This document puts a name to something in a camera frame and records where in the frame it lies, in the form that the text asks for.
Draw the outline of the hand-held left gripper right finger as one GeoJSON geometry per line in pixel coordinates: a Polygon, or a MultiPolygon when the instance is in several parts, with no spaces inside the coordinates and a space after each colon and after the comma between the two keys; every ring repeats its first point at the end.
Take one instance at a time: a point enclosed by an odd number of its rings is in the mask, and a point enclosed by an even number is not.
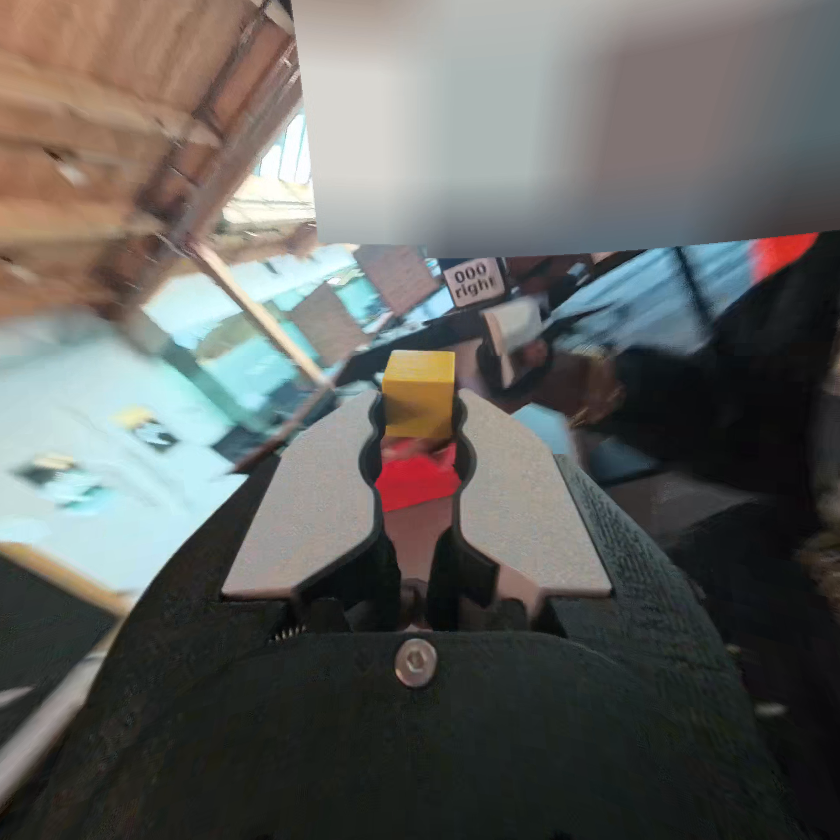
{"type": "Polygon", "coordinates": [[[550,598],[610,597],[613,584],[551,447],[469,389],[458,392],[458,408],[466,464],[453,536],[469,596],[517,600],[530,620],[550,598]]]}

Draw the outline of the brown-edged office desk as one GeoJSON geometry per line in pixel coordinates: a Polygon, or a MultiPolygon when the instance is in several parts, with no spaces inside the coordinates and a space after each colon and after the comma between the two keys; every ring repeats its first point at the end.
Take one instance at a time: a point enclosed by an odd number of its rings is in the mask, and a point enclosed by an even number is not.
{"type": "Polygon", "coordinates": [[[333,385],[319,387],[279,425],[276,432],[236,461],[229,473],[231,475],[247,474],[267,457],[279,455],[296,436],[329,415],[338,402],[337,390],[333,385]]]}

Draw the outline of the black printed sweatshirt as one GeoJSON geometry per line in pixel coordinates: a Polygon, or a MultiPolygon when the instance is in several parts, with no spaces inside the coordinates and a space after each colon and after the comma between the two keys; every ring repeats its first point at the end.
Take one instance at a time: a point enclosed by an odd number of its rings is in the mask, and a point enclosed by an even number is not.
{"type": "Polygon", "coordinates": [[[770,749],[815,838],[838,838],[838,622],[797,554],[807,500],[662,476],[660,543],[736,660],[770,749]]]}

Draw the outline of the whiteboard on black stand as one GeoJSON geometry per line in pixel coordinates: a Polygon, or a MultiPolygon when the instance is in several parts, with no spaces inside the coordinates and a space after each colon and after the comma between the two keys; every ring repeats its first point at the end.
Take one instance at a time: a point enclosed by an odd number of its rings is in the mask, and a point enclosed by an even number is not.
{"type": "Polygon", "coordinates": [[[439,290],[416,246],[361,245],[353,258],[394,316],[406,315],[439,290]]]}
{"type": "Polygon", "coordinates": [[[368,335],[329,284],[321,284],[287,313],[287,319],[330,368],[368,345],[368,335]]]}

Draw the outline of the person's right hand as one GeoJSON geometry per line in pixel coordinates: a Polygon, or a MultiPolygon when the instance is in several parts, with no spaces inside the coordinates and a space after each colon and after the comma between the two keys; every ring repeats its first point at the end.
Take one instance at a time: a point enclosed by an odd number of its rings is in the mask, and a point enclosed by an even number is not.
{"type": "Polygon", "coordinates": [[[624,385],[614,358],[602,353],[550,351],[536,371],[541,374],[521,398],[565,416],[571,427],[594,426],[623,403],[624,385]]]}

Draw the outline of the yellow wooden block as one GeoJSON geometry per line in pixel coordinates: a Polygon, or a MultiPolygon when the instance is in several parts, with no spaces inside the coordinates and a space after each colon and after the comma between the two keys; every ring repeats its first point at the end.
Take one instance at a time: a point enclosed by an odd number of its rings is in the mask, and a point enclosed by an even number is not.
{"type": "Polygon", "coordinates": [[[455,361],[452,351],[391,352],[381,383],[386,438],[451,437],[455,361]]]}

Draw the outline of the wooden support post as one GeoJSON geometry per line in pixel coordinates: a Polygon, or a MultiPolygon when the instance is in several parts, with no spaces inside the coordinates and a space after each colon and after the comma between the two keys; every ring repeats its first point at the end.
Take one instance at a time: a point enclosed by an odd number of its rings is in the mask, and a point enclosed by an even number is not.
{"type": "Polygon", "coordinates": [[[195,264],[238,308],[246,319],[280,353],[294,363],[299,372],[318,387],[331,388],[328,376],[298,346],[268,310],[255,301],[236,281],[232,270],[220,256],[203,241],[193,240],[185,252],[195,264]]]}

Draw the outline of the orange traffic cone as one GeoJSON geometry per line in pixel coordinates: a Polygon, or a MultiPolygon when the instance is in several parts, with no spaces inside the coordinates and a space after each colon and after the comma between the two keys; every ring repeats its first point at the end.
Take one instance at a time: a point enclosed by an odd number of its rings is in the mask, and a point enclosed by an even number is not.
{"type": "Polygon", "coordinates": [[[771,275],[800,259],[818,239],[819,234],[796,234],[757,239],[752,243],[752,257],[757,271],[771,275]]]}

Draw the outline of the red plastic bin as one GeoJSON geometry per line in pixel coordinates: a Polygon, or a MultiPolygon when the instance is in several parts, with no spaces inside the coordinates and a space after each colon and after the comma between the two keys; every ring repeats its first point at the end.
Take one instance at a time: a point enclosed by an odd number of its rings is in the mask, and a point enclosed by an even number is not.
{"type": "Polygon", "coordinates": [[[459,488],[453,442],[387,437],[381,457],[375,487],[385,513],[452,497],[459,488]]]}

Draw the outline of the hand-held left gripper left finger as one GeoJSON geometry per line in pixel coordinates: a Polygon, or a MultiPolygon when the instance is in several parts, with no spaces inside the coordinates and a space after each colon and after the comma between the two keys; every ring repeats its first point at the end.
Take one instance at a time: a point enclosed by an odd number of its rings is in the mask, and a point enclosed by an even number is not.
{"type": "Polygon", "coordinates": [[[225,599],[301,597],[375,544],[382,416],[382,394],[364,391],[294,438],[227,573],[225,599]]]}

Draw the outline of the wall logo window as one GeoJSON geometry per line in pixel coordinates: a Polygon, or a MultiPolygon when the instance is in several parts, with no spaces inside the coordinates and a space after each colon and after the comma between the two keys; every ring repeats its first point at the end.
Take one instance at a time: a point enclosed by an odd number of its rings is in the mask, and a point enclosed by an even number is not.
{"type": "Polygon", "coordinates": [[[180,439],[158,416],[143,406],[130,406],[115,414],[112,421],[143,446],[163,454],[180,443],[180,439]]]}
{"type": "Polygon", "coordinates": [[[65,512],[93,511],[109,498],[102,480],[67,455],[37,455],[16,466],[12,475],[65,512]]]}

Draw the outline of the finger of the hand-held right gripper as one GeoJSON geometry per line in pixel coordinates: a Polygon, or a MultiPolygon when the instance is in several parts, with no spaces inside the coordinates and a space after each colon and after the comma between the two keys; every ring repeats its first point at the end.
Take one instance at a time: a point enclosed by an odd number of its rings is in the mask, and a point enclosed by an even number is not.
{"type": "Polygon", "coordinates": [[[482,312],[482,374],[491,387],[513,387],[547,360],[539,304],[530,297],[482,312]]]}

